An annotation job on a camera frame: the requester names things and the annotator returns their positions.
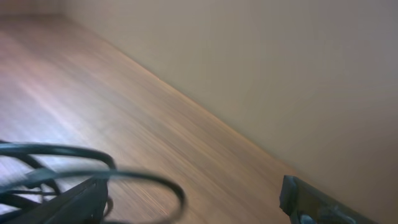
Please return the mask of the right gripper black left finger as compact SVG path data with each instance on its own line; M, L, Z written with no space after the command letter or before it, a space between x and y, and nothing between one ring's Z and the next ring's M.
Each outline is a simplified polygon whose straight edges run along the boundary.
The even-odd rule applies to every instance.
M108 182L88 179L6 224L100 224L108 201Z

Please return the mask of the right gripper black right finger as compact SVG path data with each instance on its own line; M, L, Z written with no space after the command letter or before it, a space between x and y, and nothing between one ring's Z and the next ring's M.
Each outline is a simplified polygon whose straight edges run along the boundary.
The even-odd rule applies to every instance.
M292 175L283 178L279 202L295 224L376 224Z

